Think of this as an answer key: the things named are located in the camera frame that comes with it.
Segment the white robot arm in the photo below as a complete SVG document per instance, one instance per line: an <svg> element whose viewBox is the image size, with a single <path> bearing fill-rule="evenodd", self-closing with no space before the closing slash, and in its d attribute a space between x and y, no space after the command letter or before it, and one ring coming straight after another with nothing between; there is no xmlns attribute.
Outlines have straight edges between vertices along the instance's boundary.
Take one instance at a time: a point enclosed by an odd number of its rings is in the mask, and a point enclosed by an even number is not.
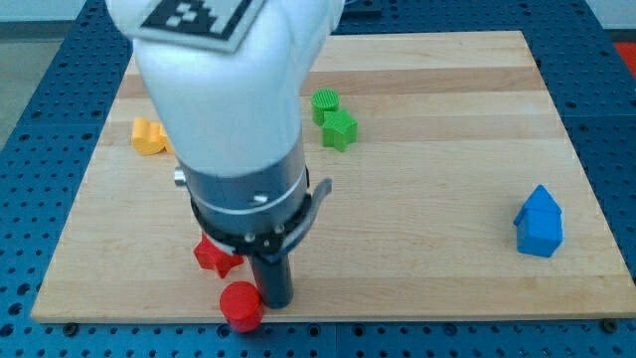
<svg viewBox="0 0 636 358"><path fill-rule="evenodd" d="M329 181L307 189L300 92L342 0L109 0L202 229L230 253L281 260Z"/></svg>

